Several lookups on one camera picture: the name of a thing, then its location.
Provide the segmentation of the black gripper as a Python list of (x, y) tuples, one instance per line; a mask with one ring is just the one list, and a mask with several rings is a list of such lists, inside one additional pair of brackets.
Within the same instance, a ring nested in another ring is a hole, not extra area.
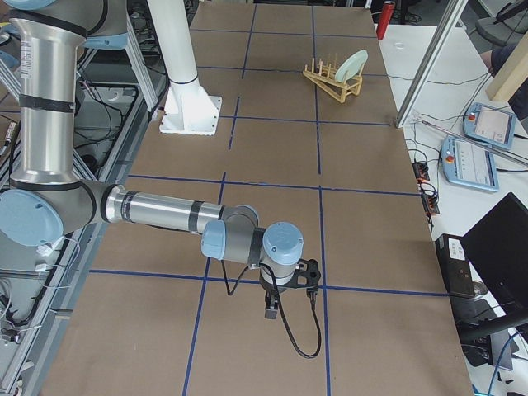
[(275, 287), (272, 283), (265, 280), (262, 276), (259, 278), (262, 288), (265, 290), (265, 319), (276, 319), (278, 313), (279, 295), (286, 291), (284, 286)]

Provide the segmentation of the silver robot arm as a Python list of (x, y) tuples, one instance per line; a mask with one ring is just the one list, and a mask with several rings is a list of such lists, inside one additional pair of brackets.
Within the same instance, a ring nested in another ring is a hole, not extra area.
[(125, 2), (12, 1), (9, 7), (21, 36), (21, 163), (1, 195), (2, 232), (29, 247), (97, 222), (198, 234), (206, 257), (259, 270), (266, 317), (282, 316), (281, 292), (297, 285), (304, 245), (293, 224), (263, 229), (246, 205), (157, 196), (74, 175), (78, 49), (125, 47)]

